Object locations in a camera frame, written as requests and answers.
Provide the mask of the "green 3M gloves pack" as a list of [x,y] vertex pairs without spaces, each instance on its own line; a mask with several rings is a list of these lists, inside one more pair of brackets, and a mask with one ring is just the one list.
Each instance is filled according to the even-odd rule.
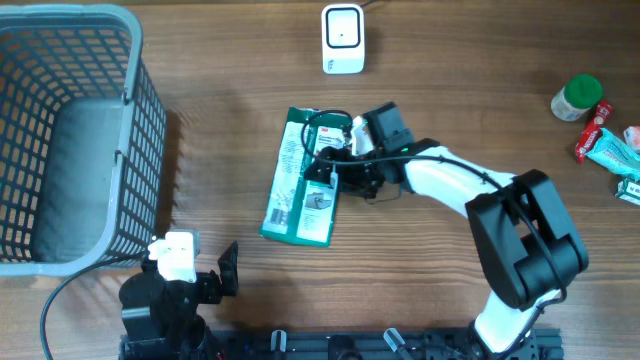
[[332,165],[314,157],[329,147],[346,147],[344,132],[351,120],[344,114],[321,114],[291,107],[281,136],[267,209],[259,234],[273,240],[327,247],[334,225],[340,180]]

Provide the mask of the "green lid jar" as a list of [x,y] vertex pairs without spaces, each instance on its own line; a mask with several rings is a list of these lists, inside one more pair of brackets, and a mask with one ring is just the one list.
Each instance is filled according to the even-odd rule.
[[603,97],[601,83],[593,76],[573,77],[551,100],[551,112],[558,119],[577,121],[597,105]]

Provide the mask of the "red sachet stick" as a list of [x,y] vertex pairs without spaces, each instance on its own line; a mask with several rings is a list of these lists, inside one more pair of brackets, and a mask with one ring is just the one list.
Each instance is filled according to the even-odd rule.
[[581,132],[574,149],[574,155],[578,164],[584,162],[586,154],[593,148],[601,136],[601,129],[609,120],[613,110],[613,106],[606,100],[601,100],[596,105],[595,112]]

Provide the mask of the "mint green wipes pack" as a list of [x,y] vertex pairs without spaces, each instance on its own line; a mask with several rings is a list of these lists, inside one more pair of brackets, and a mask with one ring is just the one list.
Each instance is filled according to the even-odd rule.
[[639,155],[606,128],[586,156],[613,174],[639,180]]

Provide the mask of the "green medicine box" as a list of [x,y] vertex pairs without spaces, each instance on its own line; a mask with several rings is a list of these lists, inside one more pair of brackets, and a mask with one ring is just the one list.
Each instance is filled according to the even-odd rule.
[[632,179],[625,178],[617,185],[616,198],[625,200],[629,203],[640,205],[640,185]]

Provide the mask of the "small red white box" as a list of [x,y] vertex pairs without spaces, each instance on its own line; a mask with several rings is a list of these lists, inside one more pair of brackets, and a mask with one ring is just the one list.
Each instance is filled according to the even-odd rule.
[[640,127],[629,126],[623,131],[625,143],[635,153],[640,153]]

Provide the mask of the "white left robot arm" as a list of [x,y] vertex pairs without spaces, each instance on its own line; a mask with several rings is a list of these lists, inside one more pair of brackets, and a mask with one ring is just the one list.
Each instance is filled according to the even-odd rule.
[[223,345],[197,308],[238,293],[238,248],[232,243],[218,259],[219,270],[198,272],[194,282],[166,280],[156,261],[145,260],[119,291],[126,329],[119,359],[223,360]]

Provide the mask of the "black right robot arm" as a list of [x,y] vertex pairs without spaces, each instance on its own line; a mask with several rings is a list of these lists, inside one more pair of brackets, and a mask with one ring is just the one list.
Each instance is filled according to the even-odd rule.
[[340,148],[312,150],[309,180],[343,182],[372,199],[383,183],[429,197],[469,222],[491,288],[465,346],[477,359],[505,359],[521,349],[547,307],[564,302],[589,264],[587,249],[552,180],[540,170],[497,172],[454,155],[439,142],[416,140],[388,102],[347,118]]

